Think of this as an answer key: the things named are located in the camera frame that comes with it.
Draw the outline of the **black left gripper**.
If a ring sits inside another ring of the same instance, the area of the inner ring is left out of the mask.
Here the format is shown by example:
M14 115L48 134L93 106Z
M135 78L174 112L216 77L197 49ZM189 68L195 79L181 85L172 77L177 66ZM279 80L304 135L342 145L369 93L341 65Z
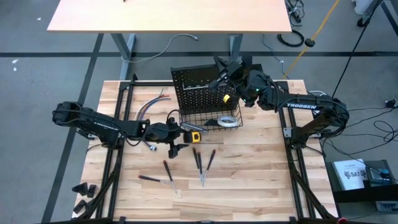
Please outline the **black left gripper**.
M156 142L170 144L168 151L169 159L178 156L179 150L188 147L188 144L174 144L174 141L180 137L181 133L187 131L180 127L174 117L169 118L169 123L154 123L146 129L144 140L147 142Z

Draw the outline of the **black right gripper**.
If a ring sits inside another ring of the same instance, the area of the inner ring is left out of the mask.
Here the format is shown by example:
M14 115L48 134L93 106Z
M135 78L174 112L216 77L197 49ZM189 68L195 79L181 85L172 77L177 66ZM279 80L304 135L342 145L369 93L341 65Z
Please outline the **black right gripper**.
M245 102L245 107L253 107L255 101L267 90L267 78L264 73L252 67L252 57L243 56L240 62L213 57L219 72L226 77L213 80L208 89L214 92L222 83L229 81L235 95Z

